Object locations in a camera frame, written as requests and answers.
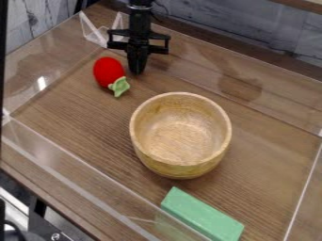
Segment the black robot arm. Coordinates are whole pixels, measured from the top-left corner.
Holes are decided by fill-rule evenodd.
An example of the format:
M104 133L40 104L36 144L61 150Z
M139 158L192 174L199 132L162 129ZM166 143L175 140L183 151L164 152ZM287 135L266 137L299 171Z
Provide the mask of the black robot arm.
M132 74L143 73L151 54L168 54L171 37L151 28L152 3L156 0L130 0L130 23L127 29L109 29L107 47L127 54Z

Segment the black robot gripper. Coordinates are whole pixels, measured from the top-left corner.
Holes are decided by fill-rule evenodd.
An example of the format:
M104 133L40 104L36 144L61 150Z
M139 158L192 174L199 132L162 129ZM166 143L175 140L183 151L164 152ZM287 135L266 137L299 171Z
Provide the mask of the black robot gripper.
M150 54L168 54L171 37L152 31L151 7L130 9L128 28L107 31L107 47L126 51L130 71L139 74L144 71Z

